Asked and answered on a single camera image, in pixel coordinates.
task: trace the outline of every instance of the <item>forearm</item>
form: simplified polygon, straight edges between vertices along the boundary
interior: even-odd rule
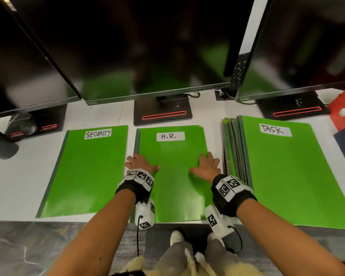
[[[237,216],[284,276],[345,276],[339,259],[257,201],[244,201]]]
[[[118,192],[66,247],[48,276],[108,275],[135,201],[132,191]]]

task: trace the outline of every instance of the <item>person's left arm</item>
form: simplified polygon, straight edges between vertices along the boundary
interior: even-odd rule
[[[134,154],[125,166],[142,168],[153,174],[160,169],[146,158]],[[65,248],[48,276],[106,276],[110,272],[129,217],[136,204],[136,195],[122,189],[88,222],[79,235]]]

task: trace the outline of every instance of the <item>black monitor screen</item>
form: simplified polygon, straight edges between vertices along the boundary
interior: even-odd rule
[[[237,98],[345,87],[345,0],[271,0]]]
[[[90,101],[229,83],[253,0],[11,2]]]
[[[0,2],[0,114],[79,100],[4,6]]]

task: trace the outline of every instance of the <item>floor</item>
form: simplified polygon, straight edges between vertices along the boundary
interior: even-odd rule
[[[0,276],[45,275],[66,244],[83,226],[83,223],[0,222]],[[147,231],[139,232],[139,250],[140,254],[146,257],[147,269],[152,269],[169,247],[170,234],[175,229],[182,231],[186,240],[192,242],[195,249],[204,250],[205,238],[210,231],[207,225],[156,224]],[[300,229],[315,238],[327,250],[345,260],[345,230],[312,227],[300,227]],[[243,240],[243,250],[238,253],[240,259],[252,263],[265,275],[281,275],[244,227],[238,226],[237,230]],[[235,233],[225,237],[224,242],[234,251],[240,248],[240,241]],[[110,273],[122,269],[135,256],[137,256],[136,227],[130,224],[125,230]]]

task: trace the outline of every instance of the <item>black cable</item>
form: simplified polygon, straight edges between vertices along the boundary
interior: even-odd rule
[[[195,98],[195,99],[197,99],[197,98],[199,98],[200,97],[200,93],[198,92],[198,95],[197,96],[193,96],[193,95],[191,95],[191,94],[187,94],[189,97],[191,97],[191,98]]]
[[[139,215],[138,217],[138,223],[137,223],[137,256],[139,256],[139,242],[138,242],[138,235],[139,235],[139,219],[143,218],[142,215]]]
[[[233,227],[233,226],[227,226],[227,227],[228,227],[228,228],[233,228],[234,231],[235,231],[235,232],[237,233],[237,235],[239,236],[239,239],[240,239],[240,250],[239,250],[238,252],[235,252],[235,251],[233,250],[234,254],[238,254],[238,253],[240,253],[240,252],[243,250],[243,240],[241,239],[241,236],[240,236],[239,232],[236,230],[235,227]]]
[[[227,90],[226,89],[224,89],[224,94],[226,95],[226,96],[228,96],[230,99],[232,99],[232,100],[235,100],[235,98],[233,97],[233,96],[231,96],[230,94],[228,94],[227,93]],[[251,104],[258,104],[259,102],[253,102],[253,103],[244,103],[244,102],[240,102],[240,101],[236,101],[237,103],[240,103],[240,104],[247,104],[247,105],[251,105]]]

